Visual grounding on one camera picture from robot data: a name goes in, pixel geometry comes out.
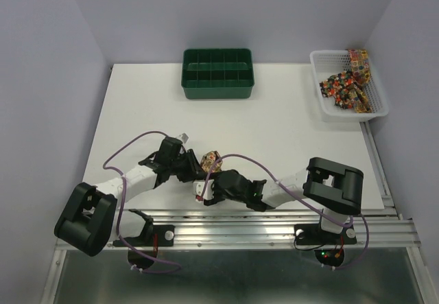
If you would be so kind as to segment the paisley patterned tie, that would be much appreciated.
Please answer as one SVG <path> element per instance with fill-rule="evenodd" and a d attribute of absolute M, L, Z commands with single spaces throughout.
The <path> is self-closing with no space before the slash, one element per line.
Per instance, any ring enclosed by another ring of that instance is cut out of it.
<path fill-rule="evenodd" d="M 205 171 L 209 172 L 209 170 L 212 168 L 212 165 L 215 163 L 216 160 L 220 158 L 220 154 L 218 151 L 210 151 L 207 152 L 200 161 L 200 167 Z M 221 172 L 222 171 L 222 162 L 217 162 L 213 168 L 213 173 Z"/>

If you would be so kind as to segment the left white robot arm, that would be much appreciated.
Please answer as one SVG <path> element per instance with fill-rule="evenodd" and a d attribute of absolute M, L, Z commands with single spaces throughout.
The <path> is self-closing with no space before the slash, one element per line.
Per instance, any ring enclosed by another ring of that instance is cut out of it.
<path fill-rule="evenodd" d="M 176 176 L 183 183 L 200 180 L 204 170 L 193 150 L 185 150 L 187 134 L 166 136 L 151 157 L 138 162 L 129 172 L 106 182 L 75 186 L 56 225 L 54 235 L 90 257 L 117 239 L 116 211 L 143 192 L 156 189 Z"/>

